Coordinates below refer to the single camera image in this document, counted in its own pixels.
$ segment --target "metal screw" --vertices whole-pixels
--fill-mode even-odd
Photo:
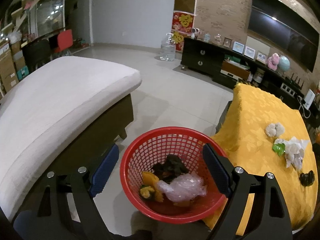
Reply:
[[[268,173],[267,173],[267,177],[268,177],[269,179],[273,179],[275,176],[274,176],[271,172],[268,172]]]
[[[83,166],[78,169],[79,173],[85,173],[86,171],[87,171],[87,168]]]
[[[49,171],[48,173],[47,173],[47,177],[48,178],[52,178],[54,176],[54,172],[53,171]]]
[[[243,173],[243,169],[241,167],[235,168],[236,173]]]

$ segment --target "picture frame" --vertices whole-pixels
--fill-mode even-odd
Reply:
[[[244,45],[241,44],[240,42],[235,41],[235,42],[233,43],[232,50],[234,50],[235,52],[238,52],[238,53],[242,54],[242,53],[243,53],[243,50],[244,50]]]
[[[250,48],[248,46],[245,46],[244,55],[254,59],[254,54],[256,53],[256,50],[253,48]]]
[[[232,42],[232,39],[224,38],[223,47],[230,48],[231,47],[231,42]]]
[[[266,64],[267,58],[268,56],[266,54],[262,53],[261,51],[258,51],[257,58],[256,58],[258,61],[260,61],[263,64]]]

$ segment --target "tv screen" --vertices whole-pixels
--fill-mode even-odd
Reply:
[[[252,0],[248,29],[272,41],[297,63],[313,71],[319,33],[279,0]]]

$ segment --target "white cushion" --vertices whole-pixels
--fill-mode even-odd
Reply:
[[[66,146],[140,84],[139,71],[130,67],[61,57],[5,95],[0,101],[0,206],[9,220]]]

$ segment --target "yellow tablecloth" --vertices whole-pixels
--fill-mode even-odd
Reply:
[[[234,166],[243,167],[248,173],[264,176],[272,172],[284,195],[291,219],[292,229],[304,226],[315,210],[318,175],[316,159],[311,143],[305,150],[302,172],[313,170],[316,180],[310,187],[303,187],[297,171],[286,168],[284,157],[272,151],[274,138],[268,137],[264,129],[270,123],[280,122],[285,127],[281,138],[290,140],[310,140],[302,117],[297,110],[292,110],[267,92],[258,88],[238,84],[234,89],[231,106],[220,131],[212,137],[227,154]],[[237,234],[243,235],[252,208],[253,195],[250,194],[239,225]],[[208,227],[213,228],[225,206],[215,214],[204,219]]]

